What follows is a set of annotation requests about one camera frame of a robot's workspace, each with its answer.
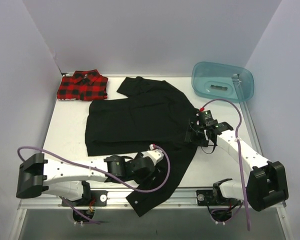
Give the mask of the black long sleeve shirt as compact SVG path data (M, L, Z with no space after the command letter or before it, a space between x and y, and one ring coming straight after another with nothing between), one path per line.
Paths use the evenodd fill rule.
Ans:
M127 77L118 93L123 99L95 100L89 106L85 145L90 157L143 152L155 144L168 155L167 175L157 187L139 187L133 194L159 194L168 199L179 186L197 147L186 143L188 120L197 109L185 94L162 80ZM135 208L138 216L151 207Z

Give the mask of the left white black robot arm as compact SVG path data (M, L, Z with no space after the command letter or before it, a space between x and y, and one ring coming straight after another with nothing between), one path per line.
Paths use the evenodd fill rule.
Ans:
M42 194L63 197L80 206L91 201L90 181L141 184L165 157L160 149L139 152L135 157L111 155L103 160L72 162L33 154L19 166L16 197L32 199Z

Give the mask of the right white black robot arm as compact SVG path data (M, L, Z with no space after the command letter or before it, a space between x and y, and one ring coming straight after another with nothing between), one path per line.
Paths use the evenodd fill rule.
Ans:
M213 143L221 148L240 166L247 183L225 178L212 185L210 199L218 205L229 200L247 203L257 212L286 201L289 198L288 183L284 165L272 162L236 136L235 129L227 122L218 122L210 110L198 110L188 121L184 140L200 148Z

